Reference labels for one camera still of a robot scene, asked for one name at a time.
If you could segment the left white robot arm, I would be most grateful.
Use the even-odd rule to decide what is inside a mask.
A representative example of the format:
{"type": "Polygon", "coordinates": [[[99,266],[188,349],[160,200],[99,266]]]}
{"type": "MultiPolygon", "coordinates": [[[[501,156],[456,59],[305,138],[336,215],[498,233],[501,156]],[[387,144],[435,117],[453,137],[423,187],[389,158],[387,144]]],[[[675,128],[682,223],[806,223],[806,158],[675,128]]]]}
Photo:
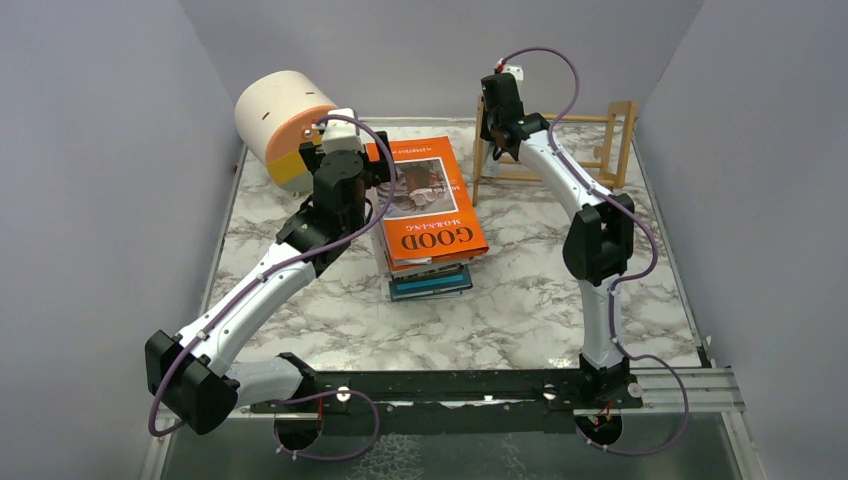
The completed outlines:
{"type": "Polygon", "coordinates": [[[366,192],[394,187],[397,175],[386,132],[369,130],[378,157],[370,159],[358,137],[351,147],[306,143],[299,153],[313,175],[313,193],[277,233],[259,263],[198,319],[169,335],[155,332],[144,347],[147,386],[153,396],[148,431],[163,437],[189,427],[216,429],[244,406],[280,401],[290,410],[313,401],[308,365],[293,356],[238,364],[238,353],[280,307],[317,280],[351,243],[385,216],[388,204],[368,206],[366,192]],[[166,407],[178,418],[159,429],[166,407]]]}

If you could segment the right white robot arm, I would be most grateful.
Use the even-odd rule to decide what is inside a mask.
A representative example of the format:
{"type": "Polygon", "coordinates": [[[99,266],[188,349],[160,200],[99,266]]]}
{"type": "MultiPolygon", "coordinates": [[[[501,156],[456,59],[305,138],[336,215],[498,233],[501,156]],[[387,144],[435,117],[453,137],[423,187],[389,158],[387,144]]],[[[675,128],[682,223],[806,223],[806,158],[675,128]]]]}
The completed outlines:
{"type": "Polygon", "coordinates": [[[563,260],[578,282],[582,301],[577,393],[585,404],[600,407],[626,394],[633,381],[629,362],[614,341],[620,310],[610,303],[610,288],[633,254],[634,203],[594,181],[563,149],[549,122],[539,113],[525,112],[513,74],[488,75],[481,87],[482,137],[536,174],[571,218],[563,260]]]}

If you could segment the grey ianra book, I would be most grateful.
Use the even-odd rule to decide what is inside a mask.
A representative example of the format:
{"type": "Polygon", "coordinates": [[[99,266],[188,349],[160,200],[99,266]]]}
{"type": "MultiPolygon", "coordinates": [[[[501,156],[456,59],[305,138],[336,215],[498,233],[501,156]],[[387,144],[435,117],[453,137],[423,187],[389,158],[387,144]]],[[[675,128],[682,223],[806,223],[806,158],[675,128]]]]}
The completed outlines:
{"type": "Polygon", "coordinates": [[[481,176],[485,178],[497,178],[500,170],[500,157],[502,150],[494,142],[485,142],[483,151],[483,163],[481,176]]]}

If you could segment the orange Good Morning book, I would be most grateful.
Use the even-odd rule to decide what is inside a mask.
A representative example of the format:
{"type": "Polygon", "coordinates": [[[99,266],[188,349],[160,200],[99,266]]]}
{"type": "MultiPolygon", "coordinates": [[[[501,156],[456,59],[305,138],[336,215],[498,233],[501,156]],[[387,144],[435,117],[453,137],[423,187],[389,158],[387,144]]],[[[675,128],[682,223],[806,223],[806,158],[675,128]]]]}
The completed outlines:
{"type": "Polygon", "coordinates": [[[489,250],[446,136],[391,140],[397,184],[382,226],[394,265],[483,255],[489,250]]]}

